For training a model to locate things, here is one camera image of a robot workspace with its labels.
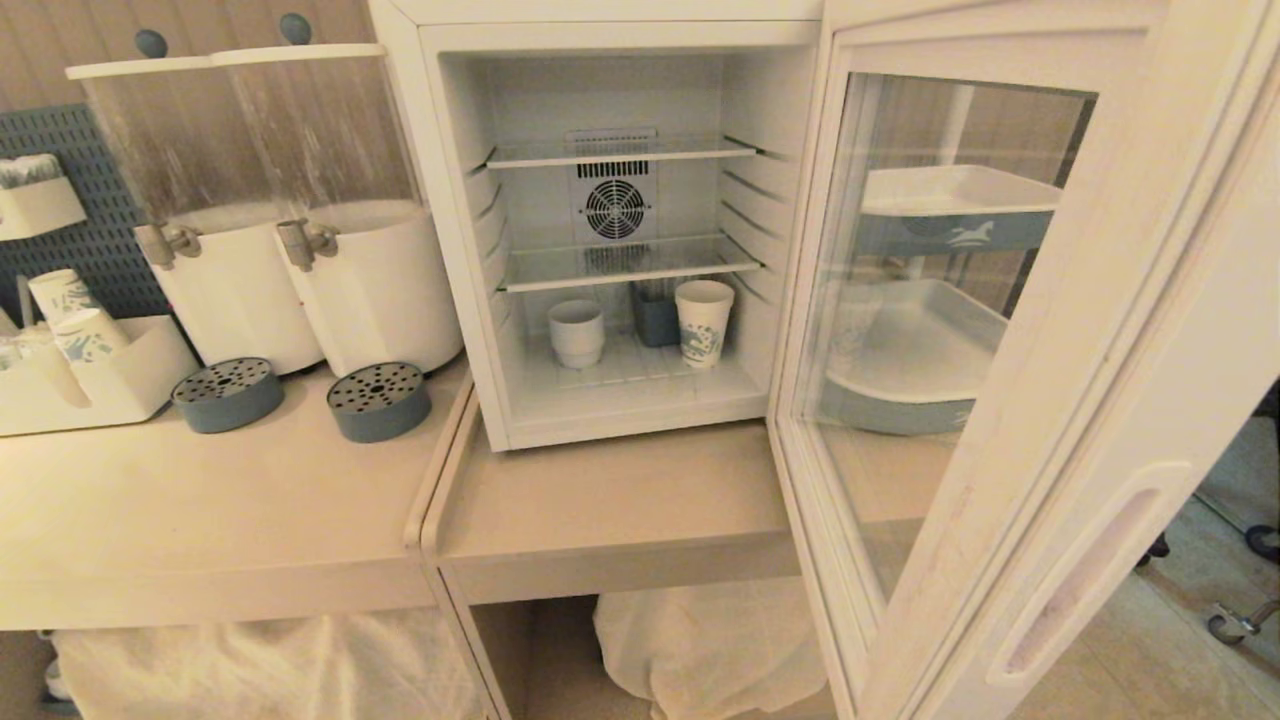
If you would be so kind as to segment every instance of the fridge shelf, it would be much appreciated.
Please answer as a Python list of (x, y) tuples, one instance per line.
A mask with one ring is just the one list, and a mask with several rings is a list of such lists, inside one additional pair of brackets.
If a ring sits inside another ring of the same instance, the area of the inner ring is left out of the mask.
[[(768, 405), (767, 388), (746, 372), (732, 345), (719, 365), (695, 370), (685, 365), (680, 346), (645, 347), (630, 329), (609, 329), (600, 361), (571, 370), (556, 361), (549, 338), (539, 334), (526, 340), (522, 363), (513, 413), (517, 436), (541, 445), (581, 436), (582, 418), (593, 415), (669, 416), (669, 429), (760, 418)], [(604, 429), (593, 437), (622, 434)]]
[(534, 292), (626, 281), (681, 278), (758, 270), (751, 258), (724, 233), (617, 242), (549, 250), (517, 250), (498, 290)]
[(485, 161), (485, 167), (497, 170), (627, 160), (699, 160), (704, 158), (744, 158), (756, 152), (755, 147), (727, 137), (686, 136), (625, 141), (550, 142), (499, 146)]

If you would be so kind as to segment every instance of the cabinet shelf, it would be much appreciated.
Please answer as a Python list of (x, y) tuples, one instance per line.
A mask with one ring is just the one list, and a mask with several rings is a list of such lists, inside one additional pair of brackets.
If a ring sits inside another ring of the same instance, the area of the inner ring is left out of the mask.
[(626, 281), (681, 278), (758, 270), (751, 258), (724, 233), (512, 251), (498, 290), (534, 292)]
[(608, 140), (598, 142), (553, 142), (508, 145), (494, 150), (485, 161), (490, 170), (503, 168), (547, 168), (581, 163), (621, 163), (627, 160), (698, 160), (704, 158), (742, 158), (758, 150), (724, 137), (666, 137), (652, 140)]

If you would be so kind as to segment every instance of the white cup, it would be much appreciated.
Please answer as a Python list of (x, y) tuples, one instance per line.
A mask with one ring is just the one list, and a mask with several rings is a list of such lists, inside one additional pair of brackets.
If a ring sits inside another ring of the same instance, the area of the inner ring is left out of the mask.
[(77, 310), (101, 307), (79, 273), (70, 268), (31, 278), (31, 296), (50, 325), (56, 325)]
[(129, 345), (129, 336), (97, 307), (79, 310), (54, 325), (54, 342), (68, 363), (101, 363)]
[(724, 350), (724, 327), (733, 288), (716, 281), (691, 281), (676, 288), (680, 354), (690, 368), (714, 368)]
[(547, 313), (552, 348), (561, 365), (580, 370), (600, 361), (604, 352), (604, 313), (599, 302), (570, 300)]

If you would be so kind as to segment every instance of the white tray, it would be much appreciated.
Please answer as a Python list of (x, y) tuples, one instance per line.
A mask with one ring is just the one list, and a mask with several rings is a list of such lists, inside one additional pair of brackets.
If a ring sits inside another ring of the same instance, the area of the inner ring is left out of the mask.
[(863, 213), (895, 217), (1047, 213), (1062, 191), (983, 165), (873, 170)]
[(196, 359), (168, 315), (116, 320), (132, 341), (102, 363), (59, 363), (50, 345), (0, 373), (0, 436), (141, 423), (169, 402)]
[(0, 241), (35, 237), (84, 218), (84, 206), (67, 178), (0, 188)]
[(859, 255), (950, 255), (1039, 247), (1062, 191), (982, 165), (873, 170)]
[(963, 427), (1007, 320), (942, 281), (845, 288), (823, 413), (895, 434)]

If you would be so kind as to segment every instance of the fan grille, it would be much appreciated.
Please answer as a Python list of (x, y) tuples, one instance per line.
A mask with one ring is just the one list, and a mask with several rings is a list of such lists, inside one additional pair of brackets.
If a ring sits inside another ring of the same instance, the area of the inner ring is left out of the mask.
[(621, 240), (636, 232), (644, 220), (644, 196), (640, 191), (620, 179), (595, 186), (582, 210), (591, 229), (608, 240)]

